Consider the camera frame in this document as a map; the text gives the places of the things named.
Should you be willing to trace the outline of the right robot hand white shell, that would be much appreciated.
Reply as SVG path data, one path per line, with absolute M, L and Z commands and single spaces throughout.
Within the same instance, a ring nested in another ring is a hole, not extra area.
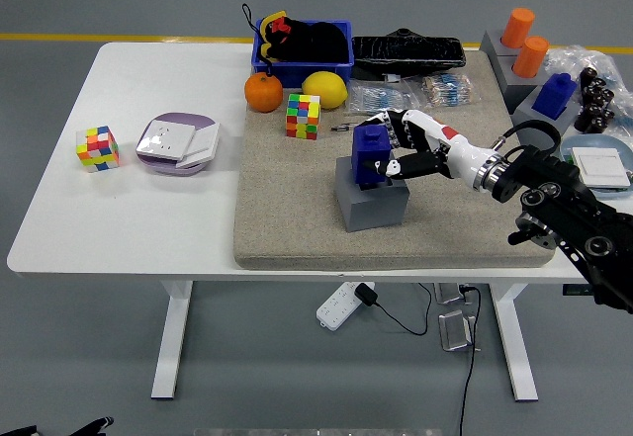
M 476 147 L 463 135 L 421 110 L 386 110 L 360 125 L 380 126 L 386 130 L 392 149 L 413 151 L 387 161 L 363 163 L 365 168 L 391 179 L 439 173 L 449 179 L 461 179 L 472 189 L 483 191 L 487 177 L 501 162 L 496 151 Z

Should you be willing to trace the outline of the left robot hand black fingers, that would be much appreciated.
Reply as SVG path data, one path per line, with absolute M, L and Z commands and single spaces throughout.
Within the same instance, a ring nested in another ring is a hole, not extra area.
M 70 436 L 99 436 L 104 435 L 105 430 L 114 423 L 112 416 L 105 416 L 91 421 L 81 428 L 70 433 Z M 2 433 L 1 436 L 40 436 L 41 432 L 37 425 L 30 425 L 22 428 L 16 428 L 11 431 Z

